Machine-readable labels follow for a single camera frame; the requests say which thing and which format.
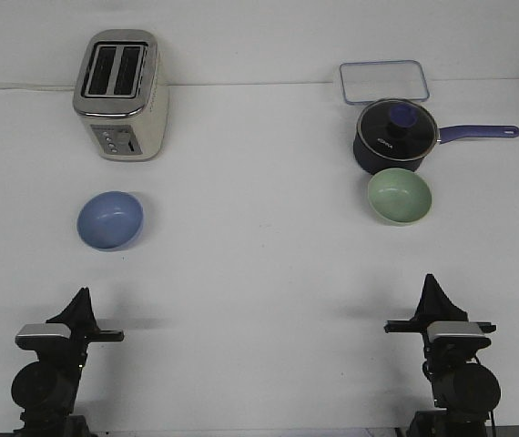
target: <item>purple handle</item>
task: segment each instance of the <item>purple handle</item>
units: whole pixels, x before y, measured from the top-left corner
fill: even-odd
[[[460,138],[516,138],[517,126],[460,125],[440,128],[440,143],[449,143]]]

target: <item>purple knob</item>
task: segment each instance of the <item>purple knob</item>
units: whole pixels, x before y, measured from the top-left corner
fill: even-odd
[[[407,103],[397,103],[389,109],[389,119],[399,127],[411,127],[417,123],[417,109]]]

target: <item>cable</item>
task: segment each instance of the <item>cable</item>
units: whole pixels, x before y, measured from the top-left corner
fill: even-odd
[[[482,366],[480,360],[478,360],[478,357],[476,355],[474,355],[474,359],[479,365]],[[496,423],[494,422],[494,411],[489,412],[488,415],[490,416],[490,427],[493,431],[493,437],[496,437]]]
[[[493,430],[493,437],[496,437],[496,423],[494,423],[494,411],[490,412],[490,427]]]
[[[39,85],[17,82],[0,82],[0,89],[24,89],[27,91],[73,91],[72,85]]]

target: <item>saucepan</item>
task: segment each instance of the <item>saucepan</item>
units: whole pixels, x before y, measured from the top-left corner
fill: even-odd
[[[461,125],[438,128],[423,107],[402,98],[384,98],[365,107],[357,122],[353,152],[372,175],[386,168],[415,171],[438,143],[467,137],[519,137],[517,126]]]

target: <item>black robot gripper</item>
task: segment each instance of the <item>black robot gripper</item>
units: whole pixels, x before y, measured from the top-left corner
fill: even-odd
[[[452,304],[431,274],[425,277],[413,317],[387,322],[386,332],[422,334],[422,371],[432,385],[434,405],[440,409],[416,412],[407,437],[486,437],[485,422],[498,405],[501,391],[476,353],[490,346],[484,334],[495,330],[490,322],[468,321],[468,314]]]
[[[122,330],[97,326],[89,289],[81,289],[67,307],[45,323],[28,324],[15,337],[16,345],[34,351],[38,360],[17,373],[11,395],[24,411],[23,428],[15,437],[94,436],[86,418],[74,410],[87,346],[95,341],[122,341]]]

